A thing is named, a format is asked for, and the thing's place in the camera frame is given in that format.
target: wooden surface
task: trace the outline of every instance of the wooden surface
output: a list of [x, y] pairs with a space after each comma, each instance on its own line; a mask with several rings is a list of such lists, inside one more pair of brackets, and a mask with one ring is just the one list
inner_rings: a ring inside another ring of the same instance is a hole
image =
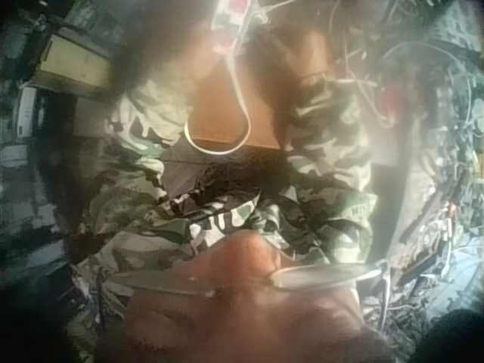
[[[261, 64], [260, 60], [249, 57], [237, 59], [237, 74], [252, 121], [248, 146], [281, 148], [284, 121], [281, 114], [288, 112], [289, 90], [273, 68], [274, 65]], [[191, 136], [204, 146], [208, 141], [220, 143], [221, 149], [229, 149], [244, 132], [246, 122], [228, 71], [221, 63], [200, 87], [189, 121]]]

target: fabric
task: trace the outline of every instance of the fabric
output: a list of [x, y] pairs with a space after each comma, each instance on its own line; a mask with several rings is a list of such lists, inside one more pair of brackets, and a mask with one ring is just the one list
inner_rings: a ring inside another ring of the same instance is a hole
[[106, 122], [105, 170], [88, 216], [94, 233], [113, 237], [76, 268], [115, 313], [123, 316], [132, 291], [104, 282], [109, 274], [170, 268], [241, 228], [301, 263], [365, 261], [376, 197], [356, 97], [322, 74], [300, 88], [277, 185], [216, 175], [174, 199], [160, 157], [180, 138], [194, 85], [165, 67], [121, 98]]

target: camouflage sleeve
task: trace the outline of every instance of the camouflage sleeve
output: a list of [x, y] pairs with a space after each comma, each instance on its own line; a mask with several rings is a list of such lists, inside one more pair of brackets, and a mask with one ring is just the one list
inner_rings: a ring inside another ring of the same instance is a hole
[[376, 197], [356, 97], [324, 75], [302, 83], [285, 145], [297, 200], [331, 262], [364, 262]]
[[192, 82], [169, 64], [151, 71], [121, 97], [106, 122], [107, 134], [140, 157], [161, 157], [188, 121], [193, 89]]

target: white cable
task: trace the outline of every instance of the white cable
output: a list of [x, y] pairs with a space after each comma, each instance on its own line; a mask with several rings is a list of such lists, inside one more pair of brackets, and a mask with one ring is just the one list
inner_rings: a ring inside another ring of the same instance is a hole
[[281, 6], [289, 5], [289, 4], [292, 4], [293, 2], [296, 2], [296, 1], [297, 0], [286, 0], [285, 2], [280, 2], [279, 4], [265, 6], [262, 9], [263, 9], [263, 11], [268, 13], [270, 11], [273, 11], [273, 10], [280, 8]]
[[194, 141], [191, 139], [190, 136], [190, 129], [188, 128], [188, 123], [185, 124], [185, 137], [187, 138], [188, 142], [190, 143], [191, 146], [196, 148], [197, 150], [201, 151], [202, 153], [209, 154], [209, 155], [228, 155], [231, 154], [237, 150], [239, 150], [241, 147], [245, 145], [247, 140], [249, 139], [250, 133], [252, 132], [252, 123], [250, 122], [250, 115], [249, 111], [247, 109], [247, 106], [245, 104], [244, 100], [244, 94], [242, 92], [242, 88], [240, 86], [238, 77], [237, 77], [237, 70], [235, 66], [235, 59], [233, 55], [229, 55], [225, 57], [225, 64], [227, 66], [228, 74], [231, 79], [231, 84], [232, 88], [234, 89], [235, 95], [237, 97], [237, 101], [239, 103], [240, 109], [242, 110], [242, 113], [245, 116], [245, 119], [247, 121], [246, 128], [244, 130], [244, 136], [242, 137], [242, 141], [237, 144], [236, 147], [227, 150], [227, 151], [212, 151], [212, 150], [207, 150], [204, 149], [203, 147], [198, 146], [197, 144], [194, 143]]
[[444, 49], [436, 47], [435, 45], [431, 45], [431, 44], [427, 44], [427, 43], [419, 42], [419, 41], [399, 43], [396, 46], [394, 46], [393, 48], [391, 48], [390, 50], [388, 50], [388, 52], [385, 53], [385, 55], [382, 57], [382, 59], [388, 58], [394, 51], [396, 51], [397, 49], [401, 48], [404, 45], [422, 45], [424, 47], [433, 49], [435, 51], [440, 51], [441, 53], [448, 55], [453, 61], [455, 61], [455, 63], [457, 63], [459, 65], [462, 72], [466, 76], [466, 81], [467, 81], [467, 92], [469, 94], [469, 104], [467, 105], [467, 116], [466, 116], [466, 121], [464, 123], [464, 126], [465, 127], [469, 126], [470, 115], [472, 113], [472, 89], [470, 87], [469, 75], [467, 74], [466, 67], [464, 66], [464, 64], [457, 57], [455, 57], [452, 53], [449, 53], [448, 51], [445, 51]]
[[330, 33], [333, 32], [333, 20], [334, 20], [334, 15], [336, 13], [336, 10], [338, 9], [338, 6], [340, 5], [341, 0], [337, 0], [334, 3], [333, 10], [331, 10], [331, 16], [330, 16]]

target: person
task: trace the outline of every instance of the person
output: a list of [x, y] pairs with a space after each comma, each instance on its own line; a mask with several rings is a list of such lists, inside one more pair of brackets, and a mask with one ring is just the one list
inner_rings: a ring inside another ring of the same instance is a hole
[[[352, 286], [291, 293], [261, 282], [294, 266], [365, 262], [371, 247], [369, 142], [356, 96], [336, 82], [325, 37], [311, 30], [293, 44], [278, 38], [297, 77], [278, 187], [215, 178], [170, 199], [160, 158], [180, 139], [197, 84], [219, 62], [206, 24], [186, 39], [107, 120], [110, 168], [97, 179], [89, 218], [94, 233], [113, 237], [76, 268], [91, 287], [101, 283], [104, 314], [123, 318], [101, 339], [97, 361], [391, 361]], [[210, 283], [215, 293], [109, 280], [134, 271], [164, 271], [195, 290]]]

